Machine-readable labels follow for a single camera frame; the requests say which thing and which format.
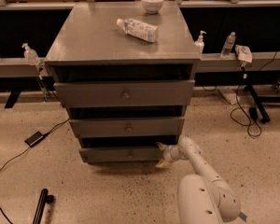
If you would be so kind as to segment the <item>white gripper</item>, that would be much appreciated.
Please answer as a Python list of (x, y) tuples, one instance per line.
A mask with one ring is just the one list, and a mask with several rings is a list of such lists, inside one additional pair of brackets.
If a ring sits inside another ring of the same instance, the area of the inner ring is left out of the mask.
[(179, 150), (178, 146), (168, 146), (162, 142), (156, 142), (156, 145), (160, 150), (163, 150), (163, 159), (160, 159), (156, 164), (157, 168), (164, 168), (169, 163), (185, 159), (185, 155)]

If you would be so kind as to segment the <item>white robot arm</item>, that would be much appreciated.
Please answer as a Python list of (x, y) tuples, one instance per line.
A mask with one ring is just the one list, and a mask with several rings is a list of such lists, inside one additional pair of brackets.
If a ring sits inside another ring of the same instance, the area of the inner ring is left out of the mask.
[(238, 195), (203, 158), (200, 147), (189, 137), (180, 136), (176, 145), (157, 143), (164, 167), (179, 160), (189, 161), (194, 173), (185, 175), (177, 188), (180, 224), (225, 224), (241, 213)]

